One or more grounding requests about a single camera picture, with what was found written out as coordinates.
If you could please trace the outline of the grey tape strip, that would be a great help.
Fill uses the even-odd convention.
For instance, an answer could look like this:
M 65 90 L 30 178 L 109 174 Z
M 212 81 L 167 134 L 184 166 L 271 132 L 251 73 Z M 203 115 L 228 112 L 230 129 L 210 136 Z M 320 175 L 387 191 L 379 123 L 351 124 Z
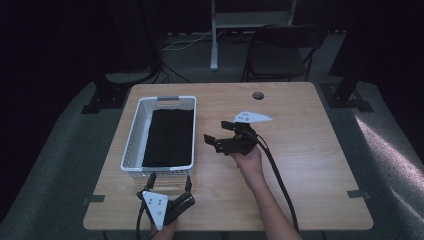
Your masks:
M 104 199 L 105 199 L 104 195 L 88 194 L 83 198 L 82 205 L 88 206 L 90 203 L 101 203 L 104 201 Z
M 367 191 L 362 190 L 350 190 L 347 194 L 350 198 L 363 198 L 364 200 L 369 200 L 371 198 Z

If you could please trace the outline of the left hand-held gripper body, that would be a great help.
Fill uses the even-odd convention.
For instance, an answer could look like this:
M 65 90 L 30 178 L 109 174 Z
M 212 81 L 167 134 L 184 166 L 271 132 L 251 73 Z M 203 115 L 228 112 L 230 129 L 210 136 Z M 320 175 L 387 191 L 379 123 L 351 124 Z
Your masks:
M 179 218 L 186 210 L 195 204 L 195 199 L 190 192 L 185 192 L 175 200 L 170 200 L 167 195 L 141 191 L 137 194 L 141 200 L 142 209 L 147 212 L 150 221 L 157 230 L 162 230 Z

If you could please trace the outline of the person's left hand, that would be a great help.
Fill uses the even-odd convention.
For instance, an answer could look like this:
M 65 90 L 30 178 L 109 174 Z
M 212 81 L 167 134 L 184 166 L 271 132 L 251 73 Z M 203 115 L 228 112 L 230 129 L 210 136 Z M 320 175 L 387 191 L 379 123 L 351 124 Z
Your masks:
M 176 231 L 177 221 L 173 221 L 161 230 L 158 230 L 154 224 L 151 224 L 151 240 L 172 240 Z

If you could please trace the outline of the black stand base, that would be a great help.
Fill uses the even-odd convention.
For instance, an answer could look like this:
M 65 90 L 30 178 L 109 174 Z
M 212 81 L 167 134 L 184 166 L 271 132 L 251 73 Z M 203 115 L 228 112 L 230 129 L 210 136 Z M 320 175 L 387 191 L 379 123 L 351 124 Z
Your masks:
M 342 80 L 338 84 L 320 84 L 330 108 L 372 111 L 370 104 L 356 92 L 356 85 L 369 63 L 370 44 L 364 39 L 368 31 L 368 14 L 365 11 L 367 2 L 368 0 L 359 0 L 345 39 L 329 71 L 330 75 L 341 76 Z
M 96 90 L 91 97 L 90 102 L 85 105 L 82 114 L 97 114 L 102 109 L 120 109 L 124 106 L 128 91 L 135 85 L 142 84 L 158 75 L 158 71 L 149 73 L 141 79 L 130 82 L 112 82 L 106 77 L 101 80 L 95 80 Z

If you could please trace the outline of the white plastic basket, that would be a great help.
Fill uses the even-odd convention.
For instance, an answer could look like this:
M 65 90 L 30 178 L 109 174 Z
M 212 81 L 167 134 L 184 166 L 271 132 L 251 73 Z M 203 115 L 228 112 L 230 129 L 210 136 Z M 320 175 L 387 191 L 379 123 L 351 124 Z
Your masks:
M 138 101 L 133 117 L 133 122 L 121 161 L 121 169 L 128 172 L 133 178 L 148 177 L 152 172 L 156 172 L 161 177 L 192 175 L 195 159 L 194 145 L 196 132 L 196 107 L 197 99 L 195 96 L 160 96 L 141 98 Z M 142 166 L 153 111 L 159 109 L 181 109 L 194 111 L 192 157 L 190 165 L 177 167 Z

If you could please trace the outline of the black folding chair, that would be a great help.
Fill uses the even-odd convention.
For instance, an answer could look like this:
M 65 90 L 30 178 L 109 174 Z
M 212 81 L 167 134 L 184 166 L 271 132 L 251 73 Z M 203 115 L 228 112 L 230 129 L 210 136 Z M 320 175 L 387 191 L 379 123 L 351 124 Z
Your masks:
M 265 25 L 253 34 L 241 81 L 307 81 L 314 53 L 321 48 L 328 29 L 318 24 Z

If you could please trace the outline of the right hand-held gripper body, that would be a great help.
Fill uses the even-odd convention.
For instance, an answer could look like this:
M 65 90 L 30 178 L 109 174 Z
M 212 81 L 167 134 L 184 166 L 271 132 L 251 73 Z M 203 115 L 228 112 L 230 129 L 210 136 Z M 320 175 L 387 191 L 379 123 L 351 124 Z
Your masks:
M 258 143 L 258 134 L 251 127 L 251 123 L 271 121 L 270 115 L 250 112 L 242 110 L 233 117 L 235 129 L 230 130 L 234 133 L 232 138 L 216 139 L 215 150 L 217 153 L 229 155 L 232 153 L 240 153 L 247 155 L 253 147 Z

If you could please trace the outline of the person's right hand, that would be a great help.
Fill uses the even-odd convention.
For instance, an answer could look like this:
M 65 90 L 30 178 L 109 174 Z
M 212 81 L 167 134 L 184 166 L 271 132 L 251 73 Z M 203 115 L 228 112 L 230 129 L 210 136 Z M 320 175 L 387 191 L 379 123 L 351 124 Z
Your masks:
M 261 151 L 255 146 L 247 155 L 232 153 L 231 157 L 235 160 L 240 169 L 247 186 L 254 190 L 265 182 Z

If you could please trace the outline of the black cloth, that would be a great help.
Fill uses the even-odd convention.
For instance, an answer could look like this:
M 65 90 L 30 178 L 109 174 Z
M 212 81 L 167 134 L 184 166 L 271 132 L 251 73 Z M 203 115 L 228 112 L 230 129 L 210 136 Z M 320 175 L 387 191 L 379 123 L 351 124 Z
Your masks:
M 193 110 L 154 110 L 143 167 L 177 167 L 191 164 Z

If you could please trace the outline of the grey metal stand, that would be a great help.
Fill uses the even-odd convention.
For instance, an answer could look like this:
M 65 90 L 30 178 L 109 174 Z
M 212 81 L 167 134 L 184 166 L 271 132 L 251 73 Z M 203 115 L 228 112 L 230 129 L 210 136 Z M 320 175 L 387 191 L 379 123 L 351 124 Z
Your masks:
M 269 24 L 291 25 L 298 0 L 290 0 L 288 10 L 265 12 L 216 12 L 216 0 L 211 0 L 211 61 L 210 70 L 218 70 L 218 29 L 258 28 Z

